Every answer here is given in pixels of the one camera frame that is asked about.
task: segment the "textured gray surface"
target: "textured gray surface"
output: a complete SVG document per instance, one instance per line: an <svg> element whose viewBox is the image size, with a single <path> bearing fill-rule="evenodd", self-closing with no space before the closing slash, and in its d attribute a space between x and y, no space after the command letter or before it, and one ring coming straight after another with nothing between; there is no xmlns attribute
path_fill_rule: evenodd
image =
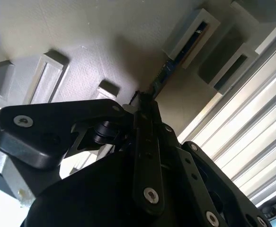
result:
<svg viewBox="0 0 276 227"><path fill-rule="evenodd" d="M146 89L165 61L173 27L200 0L0 0L0 61L15 74L6 105L17 105L41 54L56 49L70 68L54 101L89 99L106 79L127 103Z"/></svg>

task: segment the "rectangular slot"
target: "rectangular slot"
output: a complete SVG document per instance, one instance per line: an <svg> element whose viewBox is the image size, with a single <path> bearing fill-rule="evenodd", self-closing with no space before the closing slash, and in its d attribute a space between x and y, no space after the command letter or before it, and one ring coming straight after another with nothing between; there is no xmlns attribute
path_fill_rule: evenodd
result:
<svg viewBox="0 0 276 227"><path fill-rule="evenodd" d="M157 77L151 84L151 93L153 93L153 97L155 98L159 92L163 89L165 84L167 83L168 79L171 77L171 75L176 70L176 67L181 64L189 53L193 50L193 48L197 45L198 41L201 39L203 34L206 32L206 29L208 28L208 24L204 21L200 23L198 28L194 31L194 33L191 35L188 42L184 45L182 50L179 52L179 54L176 56L175 60L168 59L165 64L160 69Z"/></svg>
<svg viewBox="0 0 276 227"><path fill-rule="evenodd" d="M240 55L240 57L222 76L222 78L215 84L214 88L216 90L220 90L223 87L223 85L232 77L232 75L239 69L239 67L243 65L246 59L247 59L247 56L245 56L244 54Z"/></svg>
<svg viewBox="0 0 276 227"><path fill-rule="evenodd" d="M56 51L41 56L23 104L50 103L68 69L69 60Z"/></svg>
<svg viewBox="0 0 276 227"><path fill-rule="evenodd" d="M185 57L183 64L185 68L194 59L200 49L202 49L219 24L220 22L205 9L195 10L190 14L186 14L185 17L181 19L181 22L176 25L171 36L164 45L163 51L170 59L175 60L185 45L187 45L186 48L188 48L189 53L186 55L187 57ZM193 36L195 36L196 39L190 43L189 40Z"/></svg>

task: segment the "screw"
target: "screw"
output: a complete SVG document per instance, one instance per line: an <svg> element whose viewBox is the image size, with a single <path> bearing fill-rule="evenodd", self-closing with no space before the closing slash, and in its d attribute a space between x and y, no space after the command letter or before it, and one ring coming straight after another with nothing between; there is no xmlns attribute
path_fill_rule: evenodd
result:
<svg viewBox="0 0 276 227"><path fill-rule="evenodd" d="M116 110L116 111L120 111L120 108L115 106L115 105L113 106L113 109Z"/></svg>
<svg viewBox="0 0 276 227"><path fill-rule="evenodd" d="M171 127L169 127L168 125L165 126L165 129L166 129L167 131L169 131L169 132L172 132Z"/></svg>
<svg viewBox="0 0 276 227"><path fill-rule="evenodd" d="M257 217L258 218L258 221L260 222L260 224L263 226L263 227L267 227L265 221L261 218L261 217Z"/></svg>
<svg viewBox="0 0 276 227"><path fill-rule="evenodd" d="M14 123L17 126L24 127L24 128L29 128L33 125L34 121L30 117L24 116L24 115L19 115L14 118Z"/></svg>
<svg viewBox="0 0 276 227"><path fill-rule="evenodd" d="M206 218L212 226L214 226L214 227L219 226L219 220L217 219L217 217L212 212L207 211L206 212Z"/></svg>
<svg viewBox="0 0 276 227"><path fill-rule="evenodd" d="M191 144L190 146L191 146L191 148L192 148L194 151L197 151L197 150L198 150L198 148L195 146L195 144Z"/></svg>
<svg viewBox="0 0 276 227"><path fill-rule="evenodd" d="M144 197L151 204L157 204L159 202L159 196L157 192L152 188L144 189Z"/></svg>

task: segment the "white panel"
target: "white panel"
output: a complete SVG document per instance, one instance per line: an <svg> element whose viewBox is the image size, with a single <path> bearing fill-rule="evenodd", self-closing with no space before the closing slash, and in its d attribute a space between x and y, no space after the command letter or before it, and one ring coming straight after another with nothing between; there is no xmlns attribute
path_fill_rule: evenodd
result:
<svg viewBox="0 0 276 227"><path fill-rule="evenodd" d="M220 98L203 113L206 117L196 120L186 139L260 206L276 196L276 50L250 71L255 73L236 92L226 93L229 99Z"/></svg>

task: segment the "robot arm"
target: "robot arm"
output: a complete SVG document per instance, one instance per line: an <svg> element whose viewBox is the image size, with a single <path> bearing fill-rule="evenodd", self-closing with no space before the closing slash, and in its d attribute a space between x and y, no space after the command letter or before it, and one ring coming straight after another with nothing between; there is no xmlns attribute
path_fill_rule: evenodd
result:
<svg viewBox="0 0 276 227"><path fill-rule="evenodd" d="M134 114L109 99L0 110L0 189L30 207L24 227L271 226L199 146L179 144L151 96L137 101ZM111 154L60 179L63 158L104 144Z"/></svg>

